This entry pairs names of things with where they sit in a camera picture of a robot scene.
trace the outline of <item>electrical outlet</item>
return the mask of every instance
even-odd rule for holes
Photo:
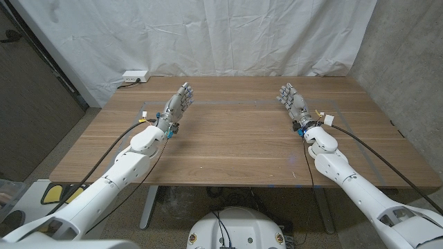
[[[133,83],[137,79],[140,79],[140,82],[145,83],[149,78],[150,75],[146,70],[131,70],[123,73],[123,81],[126,83]]]

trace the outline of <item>floor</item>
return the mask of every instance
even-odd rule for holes
[[[88,109],[86,115],[42,161],[25,183],[30,185],[39,178],[48,178],[53,168],[99,111],[99,109]],[[116,203],[120,203],[134,188],[135,185],[125,188],[119,194]],[[247,192],[245,189],[225,188],[222,198],[212,199],[206,194],[205,187],[162,187],[149,228],[140,230],[138,224],[147,189],[148,186],[140,187],[109,217],[102,239],[128,239],[142,248],[185,248],[188,233],[195,222],[209,213],[212,207],[227,205],[226,199],[235,199],[230,197],[230,193],[245,196]],[[325,190],[334,225],[338,231],[335,234],[327,234],[324,231],[310,189],[253,188],[253,191],[262,199],[270,213],[280,219],[292,221],[292,234],[296,243],[303,242],[306,235],[306,241],[296,248],[386,248],[370,223],[340,189]],[[410,190],[387,190],[386,194],[396,201],[429,208]],[[431,196],[438,203],[443,201],[440,190]],[[253,205],[247,195],[243,198],[237,197],[236,200],[239,200],[240,205]]]

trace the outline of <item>white curtain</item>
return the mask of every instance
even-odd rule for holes
[[[376,0],[18,0],[103,106],[150,75],[346,75]]]

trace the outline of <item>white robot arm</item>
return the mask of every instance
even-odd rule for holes
[[[294,127],[312,143],[308,152],[316,169],[346,192],[389,248],[443,248],[443,216],[388,198],[350,166],[335,138],[311,118],[292,85],[283,86],[280,93],[277,99],[288,109]]]
[[[98,221],[117,194],[129,183],[148,173],[159,145],[172,135],[173,127],[192,103],[192,89],[185,83],[168,101],[155,124],[136,134],[112,167],[66,207],[27,223],[3,238],[7,243],[77,241]]]

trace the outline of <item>door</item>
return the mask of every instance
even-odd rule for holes
[[[0,11],[0,178],[23,181],[84,111],[15,31]]]

